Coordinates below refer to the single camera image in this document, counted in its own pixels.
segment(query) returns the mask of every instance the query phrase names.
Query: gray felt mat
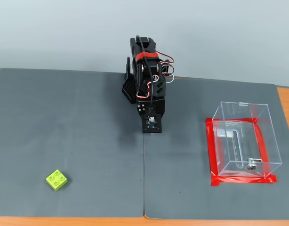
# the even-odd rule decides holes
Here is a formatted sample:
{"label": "gray felt mat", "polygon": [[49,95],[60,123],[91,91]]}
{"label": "gray felt mat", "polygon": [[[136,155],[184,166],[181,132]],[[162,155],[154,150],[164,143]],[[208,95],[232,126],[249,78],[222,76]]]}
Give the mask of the gray felt mat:
{"label": "gray felt mat", "polygon": [[[0,72],[0,216],[140,217],[143,134],[123,74]],[[60,170],[55,192],[45,178]]]}
{"label": "gray felt mat", "polygon": [[[220,101],[268,104],[282,166],[274,184],[210,185],[205,119]],[[149,218],[289,219],[289,129],[275,85],[175,80],[162,133],[144,136],[144,208]]]}

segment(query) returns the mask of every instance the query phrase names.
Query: transparent box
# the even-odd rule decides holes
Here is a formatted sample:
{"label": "transparent box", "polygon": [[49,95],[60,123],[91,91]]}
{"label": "transparent box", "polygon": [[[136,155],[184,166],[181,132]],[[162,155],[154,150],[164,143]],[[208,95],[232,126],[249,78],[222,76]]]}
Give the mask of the transparent box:
{"label": "transparent box", "polygon": [[265,178],[281,165],[268,105],[221,102],[212,122],[219,176]]}

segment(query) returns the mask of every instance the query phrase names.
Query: lego brick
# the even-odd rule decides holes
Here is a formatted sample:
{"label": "lego brick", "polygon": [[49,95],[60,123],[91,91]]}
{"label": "lego brick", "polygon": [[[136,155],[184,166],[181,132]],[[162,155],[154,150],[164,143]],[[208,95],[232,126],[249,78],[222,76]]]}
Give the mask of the lego brick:
{"label": "lego brick", "polygon": [[59,190],[67,182],[67,178],[56,170],[46,178],[47,183],[55,190]]}

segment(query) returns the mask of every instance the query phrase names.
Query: red tape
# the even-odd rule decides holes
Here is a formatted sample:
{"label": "red tape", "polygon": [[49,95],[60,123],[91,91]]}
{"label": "red tape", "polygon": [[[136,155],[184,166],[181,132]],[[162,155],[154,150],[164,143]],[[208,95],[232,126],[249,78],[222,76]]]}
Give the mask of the red tape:
{"label": "red tape", "polygon": [[[268,155],[266,145],[263,139],[262,131],[260,127],[256,124],[257,119],[235,119],[229,121],[245,121],[253,123],[253,127],[257,136],[257,144],[260,150],[260,155],[263,162],[268,162]],[[236,176],[219,176],[217,167],[217,155],[216,155],[216,144],[214,137],[214,129],[212,124],[212,118],[207,118],[205,121],[206,134],[207,134],[207,145],[209,150],[209,163],[210,163],[210,175],[211,175],[211,185],[218,186],[220,183],[273,183],[277,182],[277,177],[270,174],[269,176],[263,177],[236,177]],[[269,165],[265,164],[263,166],[264,172],[269,172]]]}
{"label": "red tape", "polygon": [[136,62],[137,62],[139,59],[144,58],[144,56],[147,57],[147,58],[158,58],[158,53],[157,53],[157,52],[154,52],[154,53],[141,52],[141,53],[139,53],[139,54],[136,55],[136,57],[135,57]]}

